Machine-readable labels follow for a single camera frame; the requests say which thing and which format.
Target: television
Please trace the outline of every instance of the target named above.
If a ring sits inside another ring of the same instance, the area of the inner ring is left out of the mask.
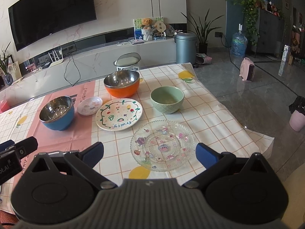
[[[96,20],[94,0],[19,0],[9,8],[17,51],[68,27]]]

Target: water dispenser bottle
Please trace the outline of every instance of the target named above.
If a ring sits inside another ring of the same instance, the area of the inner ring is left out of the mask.
[[[245,56],[248,40],[242,33],[242,25],[239,25],[239,31],[233,35],[231,54],[243,58]]]

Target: pink flower pot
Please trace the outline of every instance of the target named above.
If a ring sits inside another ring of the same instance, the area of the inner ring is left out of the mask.
[[[291,115],[289,124],[293,130],[301,131],[305,126],[305,115],[295,110]]]

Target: blue bowl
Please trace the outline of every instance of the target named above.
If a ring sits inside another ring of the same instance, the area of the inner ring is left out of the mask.
[[[74,118],[72,98],[61,96],[45,105],[39,114],[40,121],[49,129],[55,131],[66,130]]]

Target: black bag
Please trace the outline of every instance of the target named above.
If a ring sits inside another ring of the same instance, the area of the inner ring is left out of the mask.
[[[298,111],[301,114],[305,115],[305,98],[302,96],[298,96],[293,104],[289,106],[290,113],[294,111]]]

